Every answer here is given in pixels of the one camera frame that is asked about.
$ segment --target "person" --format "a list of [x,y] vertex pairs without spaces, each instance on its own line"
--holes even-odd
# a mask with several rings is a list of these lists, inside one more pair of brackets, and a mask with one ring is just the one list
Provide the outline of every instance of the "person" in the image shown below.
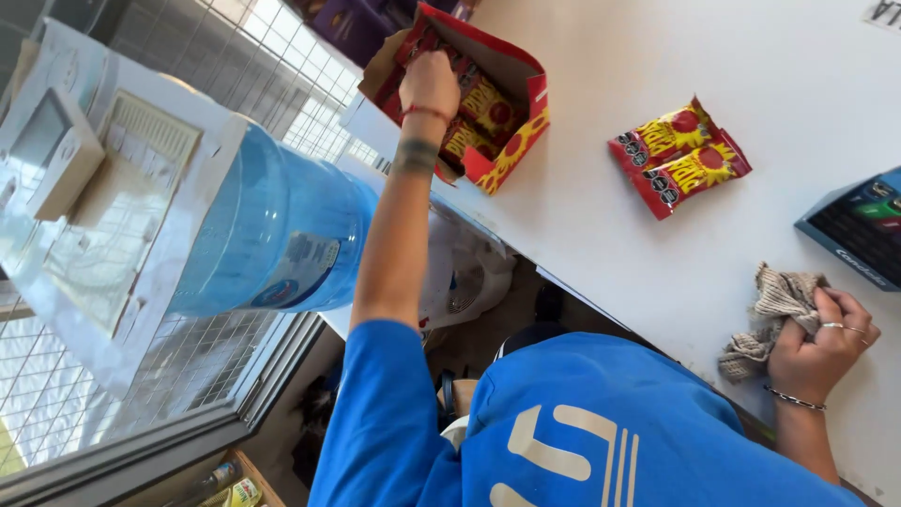
[[442,438],[416,329],[432,171],[460,101],[447,56],[414,61],[400,95],[409,113],[360,263],[309,505],[860,505],[839,486],[817,408],[880,331],[839,290],[816,291],[827,326],[812,341],[788,319],[773,348],[771,388],[786,395],[773,397],[776,452],[746,439],[730,404],[679,364],[588,333],[505,351],[478,381],[460,448]]

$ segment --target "bottle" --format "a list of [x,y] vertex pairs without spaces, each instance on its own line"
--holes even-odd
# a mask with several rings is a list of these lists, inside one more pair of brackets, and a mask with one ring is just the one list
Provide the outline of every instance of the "bottle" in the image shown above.
[[216,467],[213,472],[204,479],[192,483],[187,491],[179,497],[167,502],[163,507],[185,507],[197,505],[205,498],[219,492],[228,484],[231,484],[243,474],[241,462],[238,460],[227,461]]
[[228,489],[207,498],[198,507],[254,507],[262,497],[263,492],[253,479],[244,477]]
[[350,303],[378,197],[249,122],[168,312],[323,311]]

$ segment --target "hand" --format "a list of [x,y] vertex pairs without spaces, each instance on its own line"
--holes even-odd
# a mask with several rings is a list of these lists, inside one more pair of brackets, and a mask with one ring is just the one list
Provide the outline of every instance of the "hand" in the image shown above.
[[400,85],[400,101],[404,110],[419,106],[435,109],[447,118],[457,115],[460,86],[451,70],[447,53],[426,52],[410,63]]
[[787,318],[769,356],[769,376],[774,390],[823,405],[835,384],[873,346],[882,331],[870,324],[872,316],[847,292],[816,289],[814,304],[820,322],[841,323],[845,328],[820,327],[814,342],[807,343],[804,328]]

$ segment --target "blue box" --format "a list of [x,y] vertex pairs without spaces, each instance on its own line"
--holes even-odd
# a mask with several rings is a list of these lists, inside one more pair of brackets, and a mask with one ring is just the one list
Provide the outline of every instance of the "blue box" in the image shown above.
[[[874,207],[887,213],[868,217]],[[901,292],[901,167],[830,192],[795,227],[886,292]]]

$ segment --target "wrist tattoo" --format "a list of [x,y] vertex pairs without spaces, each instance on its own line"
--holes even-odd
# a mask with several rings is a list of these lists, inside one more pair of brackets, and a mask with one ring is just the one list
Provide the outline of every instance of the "wrist tattoo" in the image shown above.
[[438,145],[421,139],[402,141],[397,146],[394,167],[391,172],[432,174],[438,159]]

